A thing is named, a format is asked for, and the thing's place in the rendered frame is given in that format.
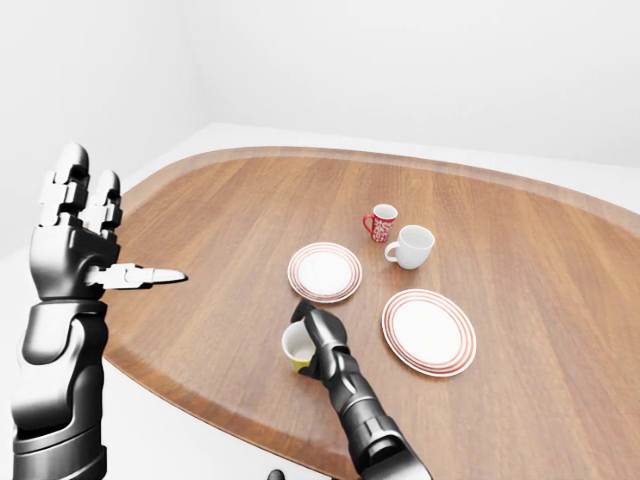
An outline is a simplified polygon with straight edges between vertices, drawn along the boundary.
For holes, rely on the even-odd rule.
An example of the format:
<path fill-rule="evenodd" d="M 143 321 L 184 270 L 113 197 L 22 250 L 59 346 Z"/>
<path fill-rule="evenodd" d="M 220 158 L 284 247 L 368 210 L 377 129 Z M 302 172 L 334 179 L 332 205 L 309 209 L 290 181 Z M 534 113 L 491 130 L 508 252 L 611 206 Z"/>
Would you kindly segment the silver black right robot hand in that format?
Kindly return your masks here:
<path fill-rule="evenodd" d="M 339 370 L 339 355 L 350 353 L 343 323 L 329 311 L 303 299 L 294 310 L 291 325 L 299 327 L 303 338 L 311 343 L 311 357 L 303 360 L 298 372 L 328 382 Z"/>

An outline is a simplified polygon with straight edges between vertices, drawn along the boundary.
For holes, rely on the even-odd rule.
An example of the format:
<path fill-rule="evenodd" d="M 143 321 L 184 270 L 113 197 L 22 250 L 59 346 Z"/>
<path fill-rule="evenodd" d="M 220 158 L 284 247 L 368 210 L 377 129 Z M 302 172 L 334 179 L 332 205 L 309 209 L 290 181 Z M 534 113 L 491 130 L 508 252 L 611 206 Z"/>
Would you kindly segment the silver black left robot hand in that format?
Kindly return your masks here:
<path fill-rule="evenodd" d="M 106 170 L 93 193 L 89 184 L 87 151 L 77 143 L 66 145 L 45 177 L 42 214 L 30 244 L 30 270 L 41 300 L 97 300 L 106 290 L 188 279 L 175 269 L 120 263 L 115 233 L 122 221 L 120 179 Z"/>

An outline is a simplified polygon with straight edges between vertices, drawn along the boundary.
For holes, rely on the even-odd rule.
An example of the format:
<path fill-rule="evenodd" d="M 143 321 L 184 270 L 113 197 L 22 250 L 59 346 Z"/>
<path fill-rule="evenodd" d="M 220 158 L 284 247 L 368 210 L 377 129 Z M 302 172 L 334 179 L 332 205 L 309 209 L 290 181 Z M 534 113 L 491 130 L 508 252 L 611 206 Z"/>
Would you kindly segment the yellow and white mug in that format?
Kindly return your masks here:
<path fill-rule="evenodd" d="M 281 345 L 295 372 L 308 367 L 316 352 L 316 346 L 303 321 L 293 322 L 285 329 Z"/>

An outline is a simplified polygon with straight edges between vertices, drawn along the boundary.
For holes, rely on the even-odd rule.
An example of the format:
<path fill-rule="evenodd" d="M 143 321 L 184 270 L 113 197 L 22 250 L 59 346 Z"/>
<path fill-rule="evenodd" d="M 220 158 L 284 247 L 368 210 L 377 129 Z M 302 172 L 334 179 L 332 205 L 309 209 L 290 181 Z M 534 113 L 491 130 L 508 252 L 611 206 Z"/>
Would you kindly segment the smaller red-ringed white plate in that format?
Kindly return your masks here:
<path fill-rule="evenodd" d="M 332 242 L 316 242 L 290 259 L 287 277 L 293 290 L 317 303 L 336 303 L 355 293 L 363 277 L 357 256 Z"/>

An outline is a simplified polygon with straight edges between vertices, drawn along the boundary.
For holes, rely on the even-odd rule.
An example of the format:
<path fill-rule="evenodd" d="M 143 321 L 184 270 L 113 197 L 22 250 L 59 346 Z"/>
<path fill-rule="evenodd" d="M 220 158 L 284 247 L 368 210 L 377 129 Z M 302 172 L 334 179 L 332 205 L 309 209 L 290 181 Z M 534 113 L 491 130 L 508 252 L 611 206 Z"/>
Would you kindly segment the larger red-ringed white plate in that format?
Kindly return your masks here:
<path fill-rule="evenodd" d="M 425 289 L 393 295 L 381 317 L 392 352 L 407 366 L 433 377 L 451 377 L 468 369 L 477 352 L 474 327 L 453 301 Z"/>

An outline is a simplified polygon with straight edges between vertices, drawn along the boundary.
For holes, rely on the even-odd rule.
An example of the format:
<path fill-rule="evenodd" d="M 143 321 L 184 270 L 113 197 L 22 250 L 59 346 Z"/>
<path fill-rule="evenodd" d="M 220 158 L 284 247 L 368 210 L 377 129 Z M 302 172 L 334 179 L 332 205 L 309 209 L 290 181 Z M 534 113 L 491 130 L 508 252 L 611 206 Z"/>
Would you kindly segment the red patterned mug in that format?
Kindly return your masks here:
<path fill-rule="evenodd" d="M 397 209 L 390 204 L 378 204 L 371 213 L 363 216 L 363 226 L 371 239 L 378 243 L 386 242 L 392 226 L 398 216 Z"/>

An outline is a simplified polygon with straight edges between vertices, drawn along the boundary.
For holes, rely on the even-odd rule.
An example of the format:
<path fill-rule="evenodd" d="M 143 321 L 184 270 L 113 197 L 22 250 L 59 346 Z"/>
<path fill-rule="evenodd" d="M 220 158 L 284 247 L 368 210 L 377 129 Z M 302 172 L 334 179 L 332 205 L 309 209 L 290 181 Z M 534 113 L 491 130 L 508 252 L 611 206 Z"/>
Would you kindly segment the plain white mug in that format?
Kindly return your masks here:
<path fill-rule="evenodd" d="M 386 246 L 384 256 L 403 269 L 413 270 L 426 261 L 434 244 L 435 236 L 430 230 L 419 225 L 407 225 L 400 230 L 398 239 Z"/>

